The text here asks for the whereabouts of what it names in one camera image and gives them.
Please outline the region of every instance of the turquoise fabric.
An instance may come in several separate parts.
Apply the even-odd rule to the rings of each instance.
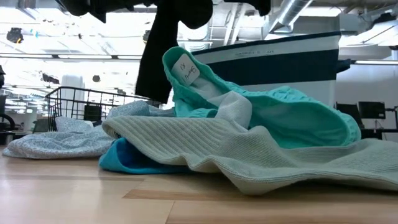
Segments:
[[[171,48],[163,57],[165,72],[174,90],[177,117],[214,118],[217,112],[216,106],[183,85],[178,75],[171,72],[183,54],[187,54],[198,67],[200,77],[212,82],[222,94],[235,91],[246,97],[252,103],[250,128],[266,127],[280,147],[346,146],[361,139],[361,131],[350,115],[288,86],[271,91],[244,90],[222,80],[209,66],[195,60],[190,52],[181,47]]]
[[[128,174],[175,174],[191,172],[187,166],[171,166],[152,160],[125,138],[120,138],[113,142],[111,148],[99,159],[99,166],[104,170]]]

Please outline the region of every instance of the ceiling light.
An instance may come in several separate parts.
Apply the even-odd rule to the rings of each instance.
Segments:
[[[345,7],[308,7],[300,13],[300,16],[335,17],[345,9]]]
[[[26,109],[26,106],[5,106],[5,109],[10,109],[10,110],[24,110],[24,109]]]
[[[398,65],[398,60],[357,60],[356,65]]]
[[[58,55],[59,58],[74,58],[74,59],[112,59],[110,55]]]
[[[137,8],[137,9],[146,9],[146,8],[155,9],[157,7],[156,7],[155,4],[151,4],[150,6],[145,6],[144,4],[138,4],[138,5],[135,5],[134,8]]]
[[[45,54],[0,54],[2,58],[52,58],[52,55]]]
[[[119,55],[118,59],[126,59],[126,60],[140,60],[142,56],[138,55]]]

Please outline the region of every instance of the white wall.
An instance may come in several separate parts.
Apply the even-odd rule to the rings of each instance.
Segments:
[[[11,113],[10,111],[6,111],[6,115],[10,116],[16,124],[21,124],[22,122],[25,122],[26,116],[29,114],[17,114],[17,113]],[[42,119],[42,118],[43,117],[41,114],[37,115],[37,119]]]
[[[359,101],[385,102],[386,108],[398,106],[398,77],[395,66],[352,65],[337,74],[336,101],[355,104]],[[396,128],[393,112],[379,120],[383,128]],[[366,128],[374,128],[374,120],[363,119]],[[387,133],[386,138],[398,142],[398,133]]]

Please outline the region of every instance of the wooden table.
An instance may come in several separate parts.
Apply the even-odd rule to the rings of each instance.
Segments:
[[[398,195],[299,184],[245,197],[222,175],[125,175],[0,157],[0,223],[398,223]]]

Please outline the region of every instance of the white fabric label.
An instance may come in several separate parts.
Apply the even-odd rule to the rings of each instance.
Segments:
[[[200,75],[198,67],[187,54],[181,55],[180,59],[174,64],[172,72],[177,74],[186,86],[191,85]]]

